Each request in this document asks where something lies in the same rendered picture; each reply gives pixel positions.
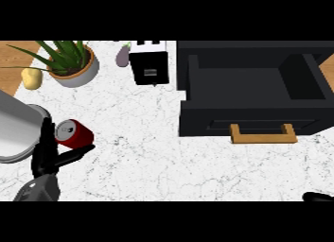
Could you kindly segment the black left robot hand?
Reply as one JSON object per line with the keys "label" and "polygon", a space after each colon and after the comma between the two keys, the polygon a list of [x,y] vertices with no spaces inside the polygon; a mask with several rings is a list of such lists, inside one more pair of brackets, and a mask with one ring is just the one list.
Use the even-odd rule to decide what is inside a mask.
{"label": "black left robot hand", "polygon": [[34,178],[46,174],[56,174],[59,168],[78,161],[93,149],[95,145],[87,145],[59,153],[55,140],[55,123],[50,118],[44,117],[40,127],[38,143],[34,147],[31,160]]}

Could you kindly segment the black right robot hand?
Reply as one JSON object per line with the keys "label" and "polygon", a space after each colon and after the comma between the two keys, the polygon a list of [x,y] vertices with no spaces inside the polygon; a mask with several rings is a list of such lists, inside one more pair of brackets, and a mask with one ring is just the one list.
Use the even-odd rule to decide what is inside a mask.
{"label": "black right robot hand", "polygon": [[301,199],[304,201],[334,201],[334,197],[331,197],[326,194],[315,193],[315,192],[306,192],[301,195]]}

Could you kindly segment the red can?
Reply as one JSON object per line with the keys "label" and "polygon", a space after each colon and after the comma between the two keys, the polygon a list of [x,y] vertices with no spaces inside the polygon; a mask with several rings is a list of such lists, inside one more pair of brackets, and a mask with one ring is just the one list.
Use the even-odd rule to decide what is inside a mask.
{"label": "red can", "polygon": [[72,149],[84,147],[93,142],[93,133],[74,119],[66,119],[55,129],[56,142]]}

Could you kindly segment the black drawer front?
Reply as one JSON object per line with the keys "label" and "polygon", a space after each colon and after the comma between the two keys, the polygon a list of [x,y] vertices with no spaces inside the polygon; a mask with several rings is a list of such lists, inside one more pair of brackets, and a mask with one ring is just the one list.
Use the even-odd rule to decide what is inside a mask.
{"label": "black drawer front", "polygon": [[229,136],[229,125],[241,134],[279,134],[291,124],[295,135],[312,135],[334,127],[334,100],[279,102],[180,103],[179,136]]}

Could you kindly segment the black drawer box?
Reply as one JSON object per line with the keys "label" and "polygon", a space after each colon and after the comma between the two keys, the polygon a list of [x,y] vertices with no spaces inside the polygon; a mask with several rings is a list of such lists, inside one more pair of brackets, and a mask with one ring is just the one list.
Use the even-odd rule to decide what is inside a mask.
{"label": "black drawer box", "polygon": [[298,100],[334,100],[319,66],[310,54],[282,59],[239,58],[217,67],[189,55],[188,100],[217,103],[276,104]]}

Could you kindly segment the large grey metal cylinder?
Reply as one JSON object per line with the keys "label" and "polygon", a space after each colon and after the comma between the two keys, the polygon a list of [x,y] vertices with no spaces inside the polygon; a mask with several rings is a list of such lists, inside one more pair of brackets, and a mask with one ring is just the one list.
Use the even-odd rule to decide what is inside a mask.
{"label": "large grey metal cylinder", "polygon": [[50,113],[40,105],[22,103],[0,90],[0,164],[32,155],[44,117]]}

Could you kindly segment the yellow potato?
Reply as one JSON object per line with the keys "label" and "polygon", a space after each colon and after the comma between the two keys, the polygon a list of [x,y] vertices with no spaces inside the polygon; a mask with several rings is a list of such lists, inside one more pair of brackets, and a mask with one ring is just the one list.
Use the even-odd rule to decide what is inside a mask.
{"label": "yellow potato", "polygon": [[21,78],[27,90],[35,90],[41,84],[41,71],[34,68],[25,68],[21,71]]}

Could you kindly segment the green plant in white pot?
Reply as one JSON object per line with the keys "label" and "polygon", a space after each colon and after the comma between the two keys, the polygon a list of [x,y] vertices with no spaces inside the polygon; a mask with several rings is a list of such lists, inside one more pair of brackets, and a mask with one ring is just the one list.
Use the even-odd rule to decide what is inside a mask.
{"label": "green plant in white pot", "polygon": [[46,65],[46,68],[21,66],[21,69],[34,68],[46,72],[66,88],[86,85],[93,80],[99,70],[99,60],[90,47],[81,41],[55,41],[56,48],[52,48],[44,41],[37,41],[37,44],[46,51],[49,58],[9,45],[10,48],[30,55]]}

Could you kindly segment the purple eggplant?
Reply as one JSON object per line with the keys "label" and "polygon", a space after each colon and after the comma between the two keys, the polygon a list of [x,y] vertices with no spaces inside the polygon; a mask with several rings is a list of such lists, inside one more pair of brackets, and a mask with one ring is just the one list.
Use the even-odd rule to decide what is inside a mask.
{"label": "purple eggplant", "polygon": [[130,44],[126,43],[115,54],[115,65],[118,67],[126,67],[129,65],[129,51]]}

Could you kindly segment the black and white toaster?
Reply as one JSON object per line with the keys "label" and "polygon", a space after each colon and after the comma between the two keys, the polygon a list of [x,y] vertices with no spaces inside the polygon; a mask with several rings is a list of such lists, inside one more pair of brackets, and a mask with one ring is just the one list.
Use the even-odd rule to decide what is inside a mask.
{"label": "black and white toaster", "polygon": [[131,41],[129,61],[137,85],[168,84],[165,41]]}

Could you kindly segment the black cabinet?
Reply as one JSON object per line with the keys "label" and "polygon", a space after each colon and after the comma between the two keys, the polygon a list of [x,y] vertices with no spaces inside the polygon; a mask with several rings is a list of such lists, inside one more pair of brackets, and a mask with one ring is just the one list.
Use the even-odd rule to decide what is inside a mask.
{"label": "black cabinet", "polygon": [[188,61],[205,68],[275,68],[291,55],[309,54],[316,64],[334,54],[334,41],[177,41],[177,90],[188,90]]}

